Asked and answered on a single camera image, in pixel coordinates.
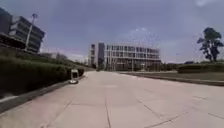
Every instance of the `paving tile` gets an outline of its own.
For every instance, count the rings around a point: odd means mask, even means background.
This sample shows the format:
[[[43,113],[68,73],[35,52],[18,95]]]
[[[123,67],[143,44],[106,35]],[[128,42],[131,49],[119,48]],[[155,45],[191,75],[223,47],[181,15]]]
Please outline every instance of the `paving tile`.
[[[0,116],[0,128],[41,128],[48,125],[65,107],[61,104],[32,101]]]
[[[51,127],[59,128],[109,128],[105,107],[69,105]]]

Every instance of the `lamp post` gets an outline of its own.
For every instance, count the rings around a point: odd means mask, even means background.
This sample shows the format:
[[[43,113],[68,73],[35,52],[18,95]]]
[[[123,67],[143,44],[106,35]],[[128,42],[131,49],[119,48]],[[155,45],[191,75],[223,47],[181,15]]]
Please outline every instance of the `lamp post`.
[[[32,31],[32,29],[33,29],[33,24],[34,24],[34,21],[35,21],[35,19],[37,18],[37,14],[33,14],[32,15],[32,22],[31,22],[31,25],[30,25],[30,28],[29,28],[29,32],[28,32],[28,34],[27,34],[27,38],[26,38],[26,48],[25,48],[25,50],[27,51],[27,48],[28,48],[28,44],[29,44],[29,41],[30,41],[30,34],[31,34],[31,31]]]

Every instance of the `hedge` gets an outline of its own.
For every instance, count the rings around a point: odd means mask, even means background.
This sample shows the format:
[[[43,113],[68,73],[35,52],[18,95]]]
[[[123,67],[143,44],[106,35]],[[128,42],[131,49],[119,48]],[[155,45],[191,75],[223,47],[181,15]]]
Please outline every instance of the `hedge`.
[[[224,72],[224,64],[186,64],[178,68],[178,73]]]
[[[0,94],[19,95],[70,79],[66,66],[0,56]]]
[[[48,58],[42,56],[40,54],[34,54],[31,52],[26,52],[21,49],[10,48],[10,47],[3,47],[0,46],[0,55],[7,56],[11,58],[18,58],[23,60],[31,60],[31,61],[38,61],[38,62],[45,62],[45,63],[52,63],[52,64],[60,64],[64,66],[75,67],[75,63],[70,60],[56,60],[52,58]]]

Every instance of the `sky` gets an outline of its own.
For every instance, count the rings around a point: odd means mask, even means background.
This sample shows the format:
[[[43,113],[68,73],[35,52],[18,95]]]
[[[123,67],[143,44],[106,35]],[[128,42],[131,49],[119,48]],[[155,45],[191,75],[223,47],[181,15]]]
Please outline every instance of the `sky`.
[[[197,39],[206,27],[224,35],[223,0],[1,0],[46,32],[41,51],[83,61],[90,44],[159,48],[163,62],[203,60]],[[221,49],[220,58],[224,58]]]

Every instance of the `cloud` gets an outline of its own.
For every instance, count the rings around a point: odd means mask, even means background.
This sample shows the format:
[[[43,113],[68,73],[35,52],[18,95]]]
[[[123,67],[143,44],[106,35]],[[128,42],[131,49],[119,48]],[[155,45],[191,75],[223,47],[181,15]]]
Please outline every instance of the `cloud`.
[[[218,0],[196,0],[196,5],[199,7],[206,6],[210,3],[217,2]]]

